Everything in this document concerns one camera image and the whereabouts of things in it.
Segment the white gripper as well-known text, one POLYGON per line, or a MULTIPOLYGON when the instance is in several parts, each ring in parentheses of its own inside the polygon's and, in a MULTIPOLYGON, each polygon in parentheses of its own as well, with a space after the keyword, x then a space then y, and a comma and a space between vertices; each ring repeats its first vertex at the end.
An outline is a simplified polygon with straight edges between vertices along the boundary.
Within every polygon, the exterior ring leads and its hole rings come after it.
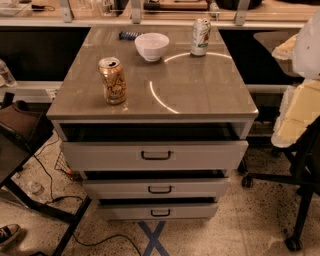
MULTIPOLYGON (((277 46, 272 56, 279 60, 289 60, 297 35, 293 35, 277 46)), ((320 81, 305 79, 297 87, 288 86, 280 104, 280 114, 276 119, 271 142, 279 148, 294 144, 317 117, 320 116, 320 81)))

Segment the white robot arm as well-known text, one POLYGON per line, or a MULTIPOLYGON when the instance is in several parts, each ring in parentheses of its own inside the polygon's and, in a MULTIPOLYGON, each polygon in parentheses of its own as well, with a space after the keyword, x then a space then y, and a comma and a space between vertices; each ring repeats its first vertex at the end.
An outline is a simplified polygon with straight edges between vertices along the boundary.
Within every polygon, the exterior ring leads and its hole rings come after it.
POLYGON ((304 78, 298 86, 289 86, 283 94, 271 142, 279 148, 294 144, 320 116, 320 11, 298 34, 276 47, 272 56, 292 60, 293 71, 304 78))

